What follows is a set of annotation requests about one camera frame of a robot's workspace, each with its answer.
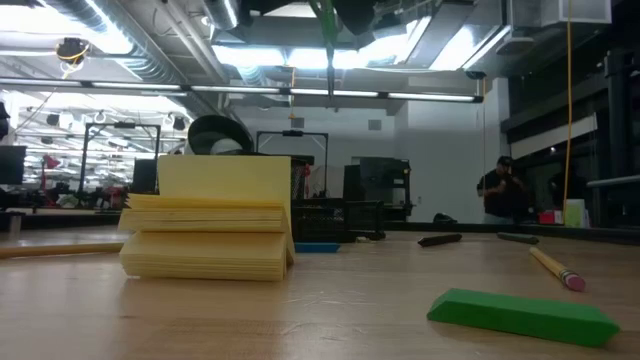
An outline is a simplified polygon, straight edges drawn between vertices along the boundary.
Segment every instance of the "pencil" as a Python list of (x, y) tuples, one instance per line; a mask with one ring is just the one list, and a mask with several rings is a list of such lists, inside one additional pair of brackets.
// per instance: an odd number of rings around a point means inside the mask
[(549, 271), (551, 271), (567, 288), (573, 291), (584, 291), (586, 283), (580, 275), (567, 269), (564, 265), (553, 260), (547, 254), (543, 253), (536, 247), (529, 249), (531, 255), (533, 255), (538, 261), (542, 263)]
[(0, 247), (0, 259), (120, 252), (123, 243)]

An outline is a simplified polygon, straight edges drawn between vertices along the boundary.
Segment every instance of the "monitor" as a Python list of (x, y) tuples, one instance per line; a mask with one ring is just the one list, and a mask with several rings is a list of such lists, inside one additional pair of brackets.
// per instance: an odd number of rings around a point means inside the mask
[(22, 185), (26, 146), (0, 146), (0, 184)]

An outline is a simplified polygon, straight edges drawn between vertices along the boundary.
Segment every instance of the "ceiling light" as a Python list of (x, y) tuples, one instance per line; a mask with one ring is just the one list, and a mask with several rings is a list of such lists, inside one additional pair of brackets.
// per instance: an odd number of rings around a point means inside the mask
[(407, 34), (377, 39), (360, 49), (359, 54), (367, 59), (367, 62), (392, 58), (402, 52), (407, 44), (407, 39)]
[(389, 99), (474, 102), (476, 100), (476, 97), (475, 96), (465, 96), (465, 95), (389, 93)]
[(279, 94), (278, 88), (261, 88), (245, 86), (192, 86), (193, 91), (222, 92), (233, 94)]
[(291, 95), (329, 95), (329, 90), (321, 89), (291, 89)]
[(284, 56), (279, 49), (256, 47), (212, 46), (218, 60), (233, 66), (283, 66)]
[(418, 45), (418, 41), (424, 35), (424, 32), (427, 30), (429, 23), (431, 22), (431, 16), (423, 17), (420, 21), (412, 21), (407, 24), (407, 33), (410, 33), (409, 39), (407, 40), (407, 44), (404, 46), (404, 49), (398, 53), (396, 56), (395, 64), (404, 63), (409, 59), (413, 50), (415, 50), (416, 45)]
[(334, 90), (333, 94), (336, 96), (344, 96), (344, 97), (368, 97), (368, 98), (378, 97), (378, 92), (376, 91)]
[[(47, 148), (27, 148), (29, 153), (41, 153), (41, 154), (82, 154), (82, 150), (79, 149), (47, 149)], [(141, 152), (141, 151), (106, 151), (106, 150), (87, 150), (87, 154), (90, 155), (117, 155), (126, 157), (136, 157), (141, 159), (153, 159), (154, 153)]]
[(294, 49), (287, 65), (300, 69), (326, 69), (329, 61), (324, 49)]
[(107, 140), (107, 142), (109, 144), (113, 144), (113, 145), (116, 145), (116, 146), (122, 146), (122, 147), (128, 147), (129, 146), (129, 142), (127, 140), (119, 139), (119, 138), (116, 138), (116, 137), (109, 138)]
[(54, 80), (54, 79), (21, 79), (0, 78), (2, 85), (28, 85), (28, 86), (54, 86), (54, 87), (81, 87), (79, 81)]
[(496, 46), (498, 42), (500, 42), (500, 40), (502, 40), (502, 38), (504, 38), (510, 31), (511, 31), (511, 26), (510, 25), (505, 26), (496, 36), (494, 36), (491, 39), (491, 41), (489, 41), (486, 45), (482, 46), (482, 48), (475, 55), (473, 55), (473, 57), (471, 57), (471, 59), (469, 59), (469, 61), (467, 61), (462, 66), (462, 68), (467, 70), (473, 65), (475, 65), (475, 63), (478, 62), (478, 60), (482, 59), (489, 52), (489, 50), (493, 49), (493, 47)]
[[(325, 49), (298, 48), (293, 49), (287, 61), (288, 66), (298, 69), (323, 70), (327, 68), (327, 51)], [(355, 50), (336, 50), (333, 56), (335, 69), (355, 69), (367, 65), (364, 59)]]
[(468, 26), (463, 26), (442, 49), (429, 70), (458, 70), (473, 55), (474, 45), (471, 29)]
[(333, 67), (335, 69), (357, 69), (367, 66), (368, 60), (355, 50), (337, 50), (333, 56)]
[(136, 90), (180, 90), (180, 85), (168, 85), (168, 84), (145, 84), (145, 83), (117, 83), (117, 82), (100, 82), (93, 83), (94, 86), (104, 87), (109, 89), (136, 89)]
[(264, 16), (298, 17), (315, 19), (316, 14), (309, 4), (289, 4), (272, 10)]

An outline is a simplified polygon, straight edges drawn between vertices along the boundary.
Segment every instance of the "green eraser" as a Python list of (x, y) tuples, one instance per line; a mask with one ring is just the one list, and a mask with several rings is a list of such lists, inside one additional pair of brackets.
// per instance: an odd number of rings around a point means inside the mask
[(593, 306), (461, 289), (438, 297), (427, 319), (592, 347), (620, 331)]

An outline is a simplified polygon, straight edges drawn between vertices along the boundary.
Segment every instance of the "wire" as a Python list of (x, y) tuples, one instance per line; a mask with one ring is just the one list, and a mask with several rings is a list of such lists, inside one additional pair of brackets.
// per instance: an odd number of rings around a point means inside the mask
[(571, 38), (571, 15), (573, 0), (569, 0), (567, 14), (567, 96), (569, 107), (569, 135), (567, 138), (567, 156), (564, 164), (564, 196), (562, 201), (562, 224), (567, 224), (567, 196), (569, 194), (569, 164), (571, 162), (571, 125), (573, 123), (573, 39)]
[[(85, 54), (87, 52), (87, 50), (89, 49), (89, 46), (87, 45), (87, 47), (85, 47), (85, 49), (83, 51), (81, 51), (80, 53), (71, 56), (71, 58), (73, 58), (73, 64), (71, 64), (71, 66), (74, 66), (76, 64), (76, 62), (78, 62), (78, 59), (80, 59), (80, 57)], [(65, 71), (65, 73), (62, 75), (62, 79), (65, 80), (69, 74), (71, 74), (72, 72), (78, 71), (79, 69), (76, 69), (74, 71)], [(51, 99), (51, 97), (53, 96), (53, 94), (56, 93), (56, 91), (58, 91), (58, 88), (55, 87), (53, 88), (53, 90), (51, 91), (51, 93), (49, 93), (49, 96), (47, 96), (44, 101), (42, 101), (42, 103), (40, 104), (40, 106), (38, 106), (38, 108), (33, 112), (33, 114), (31, 114), (27, 120), (25, 120), (22, 124), (16, 126), (15, 130), (13, 130), (11, 133), (8, 134), (8, 136), (13, 136), (15, 135), (18, 131), (24, 129), (27, 125), (29, 125), (31, 123), (31, 121), (33, 121), (33, 119), (35, 119), (35, 117), (40, 113), (40, 111), (42, 111), (42, 109), (44, 108), (44, 106), (49, 102), (49, 100)]]
[[(87, 44), (87, 46), (84, 47), (84, 50), (82, 50), (81, 52), (75, 54), (75, 55), (71, 55), (71, 56), (60, 56), (58, 55), (58, 59), (60, 60), (74, 60), (74, 64), (75, 64), (75, 60), (78, 60), (78, 58), (80, 58), (81, 56), (83, 56), (84, 54), (87, 53), (87, 51), (89, 51), (89, 47), (91, 46), (91, 44)], [(56, 54), (58, 53), (58, 48), (60, 47), (60, 45), (56, 46)]]
[(487, 182), (484, 176), (487, 173), (487, 121), (486, 121), (486, 106), (485, 101), (487, 99), (487, 78), (482, 79), (482, 197), (486, 198)]

